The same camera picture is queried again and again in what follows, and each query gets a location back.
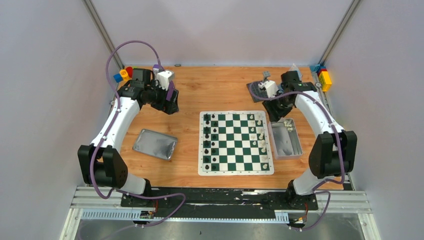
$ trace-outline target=blue block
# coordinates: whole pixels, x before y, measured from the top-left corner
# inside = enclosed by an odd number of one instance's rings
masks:
[[[122,76],[121,76],[119,73],[118,73],[118,74],[113,75],[113,78],[115,79],[115,81],[116,81],[117,83],[119,83],[119,82],[122,82],[122,81],[123,81]]]
[[[316,65],[309,66],[309,69],[310,69],[311,72],[316,72],[320,69],[320,67],[321,67],[321,65],[316,64]]]

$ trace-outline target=red block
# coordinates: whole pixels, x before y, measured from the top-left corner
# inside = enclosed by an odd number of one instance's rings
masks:
[[[128,76],[130,78],[132,78],[133,77],[133,67],[129,66],[129,67],[125,68],[125,70],[128,73]]]

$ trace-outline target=white square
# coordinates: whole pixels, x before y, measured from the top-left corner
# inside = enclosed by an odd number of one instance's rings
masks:
[[[243,156],[243,162],[251,163],[252,162],[252,156]]]
[[[256,122],[255,122],[255,120],[249,120],[249,121],[247,122],[247,126],[248,126],[248,127],[256,127]]]
[[[220,163],[219,164],[219,171],[228,171],[228,164],[227,163]]]
[[[252,154],[252,156],[259,155],[259,148],[256,148],[256,147],[251,148],[250,154]]]
[[[260,162],[252,163],[252,169],[253,169],[253,171],[260,171],[261,170],[261,163]]]
[[[234,144],[235,144],[234,141],[226,141],[226,148],[227,149],[234,148]]]
[[[249,127],[242,126],[242,127],[240,127],[240,131],[241,131],[242,134],[248,134],[249,133]]]
[[[204,148],[203,149],[203,155],[204,156],[210,156],[211,155],[211,149],[210,148]]]
[[[244,171],[245,170],[245,164],[242,162],[237,162],[235,164],[235,170],[236,171]]]
[[[251,141],[257,141],[257,140],[258,140],[258,135],[257,135],[256,133],[250,133],[250,134],[249,134],[249,139],[250,139]]]
[[[219,148],[219,155],[220,156],[226,156],[227,155],[227,149],[226,148]]]
[[[234,155],[229,155],[226,157],[226,161],[229,164],[234,164],[236,162],[236,156]]]
[[[261,163],[268,163],[268,156],[267,155],[261,155],[259,160],[260,160]]]
[[[235,155],[243,156],[243,148],[241,148],[241,147],[236,147],[236,148],[235,148]]]
[[[227,126],[227,127],[225,128],[225,133],[226,133],[226,134],[233,134],[233,133],[234,133],[234,127],[232,127],[232,126]]]
[[[219,141],[226,141],[227,140],[227,135],[225,133],[218,134],[218,140]]]
[[[211,164],[210,163],[203,163],[203,172],[207,172],[211,170]]]
[[[251,141],[249,141],[249,140],[243,140],[243,141],[241,141],[241,146],[243,148],[250,148],[251,147]]]
[[[257,126],[256,127],[256,133],[258,133],[258,134],[265,133],[264,127],[263,126]]]

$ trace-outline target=yellow lego brick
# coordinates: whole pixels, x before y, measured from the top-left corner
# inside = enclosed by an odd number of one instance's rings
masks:
[[[327,71],[321,71],[321,74],[318,76],[318,79],[322,85],[322,91],[327,92],[332,85],[329,73]]]
[[[124,81],[130,80],[130,75],[128,75],[128,72],[125,69],[122,69],[121,71],[119,71],[119,75],[122,77]]]

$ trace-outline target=green square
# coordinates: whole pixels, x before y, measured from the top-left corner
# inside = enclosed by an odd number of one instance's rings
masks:
[[[226,140],[227,141],[234,141],[234,133],[228,133],[226,135]]]
[[[260,164],[260,169],[262,170],[262,171],[268,171],[268,170],[270,170],[270,165],[268,164],[268,163],[261,163]]]
[[[252,163],[260,163],[261,159],[258,155],[252,155]]]
[[[253,171],[253,165],[251,163],[245,163],[244,164],[244,170],[245,171]]]
[[[236,163],[244,163],[243,156],[235,156],[235,162]]]
[[[219,163],[220,164],[226,164],[227,163],[227,156],[219,156]]]
[[[208,164],[211,162],[211,156],[203,156],[203,163]]]
[[[220,151],[218,151],[218,148],[212,148],[212,149],[210,150],[210,154],[211,154],[212,156],[218,156],[218,155],[220,154]]]
[[[219,147],[220,148],[226,148],[227,147],[227,142],[226,141],[219,141]]]
[[[243,147],[243,155],[251,155],[251,149],[247,147]]]
[[[236,149],[234,147],[230,147],[226,149],[227,155],[236,155]]]
[[[236,170],[236,164],[235,163],[228,163],[228,171],[235,171]]]
[[[249,138],[249,133],[242,133],[241,134],[241,140],[245,140],[245,141],[247,141],[247,140],[249,140],[250,138]]]
[[[211,171],[216,172],[216,171],[219,171],[219,170],[220,170],[220,164],[219,164],[219,163],[212,163],[211,165],[212,165],[212,166],[210,167],[210,170],[211,170]]]

